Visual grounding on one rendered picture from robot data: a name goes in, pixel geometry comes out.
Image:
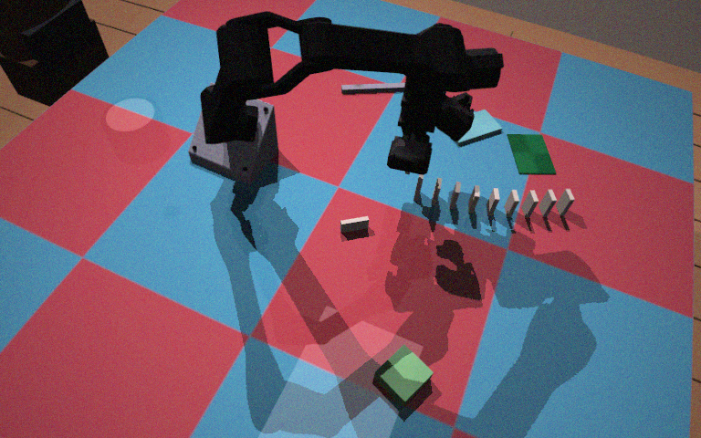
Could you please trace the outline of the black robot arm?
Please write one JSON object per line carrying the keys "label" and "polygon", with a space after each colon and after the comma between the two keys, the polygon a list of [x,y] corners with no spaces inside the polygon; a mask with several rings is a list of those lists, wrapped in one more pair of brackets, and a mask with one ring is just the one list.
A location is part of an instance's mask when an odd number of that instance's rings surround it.
{"label": "black robot arm", "polygon": [[[277,82],[267,32],[273,27],[298,33],[301,49],[301,61]],[[495,48],[465,49],[461,30],[443,23],[408,34],[263,12],[228,20],[216,39],[220,70],[200,96],[205,144],[255,141],[258,107],[247,100],[287,94],[308,75],[334,68],[404,74],[406,92],[421,101],[443,94],[430,126],[458,141],[472,127],[473,97],[445,93],[495,88],[504,67]]]}

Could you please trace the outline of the green square block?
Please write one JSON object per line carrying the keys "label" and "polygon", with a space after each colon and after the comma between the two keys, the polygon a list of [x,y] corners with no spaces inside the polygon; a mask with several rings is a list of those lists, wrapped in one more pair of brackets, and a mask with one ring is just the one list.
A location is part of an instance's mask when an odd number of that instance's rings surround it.
{"label": "green square block", "polygon": [[375,371],[374,379],[403,407],[433,373],[404,344]]}

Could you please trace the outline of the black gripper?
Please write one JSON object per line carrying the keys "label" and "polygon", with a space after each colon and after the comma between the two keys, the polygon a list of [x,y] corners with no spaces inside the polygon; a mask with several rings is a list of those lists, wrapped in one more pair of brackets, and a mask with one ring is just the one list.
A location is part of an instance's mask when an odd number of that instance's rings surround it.
{"label": "black gripper", "polygon": [[442,95],[432,101],[421,101],[412,98],[404,88],[398,120],[403,136],[395,136],[392,141],[387,161],[389,168],[421,175],[428,172],[433,143],[429,142],[426,132],[434,133],[436,125],[430,125],[439,111]]}

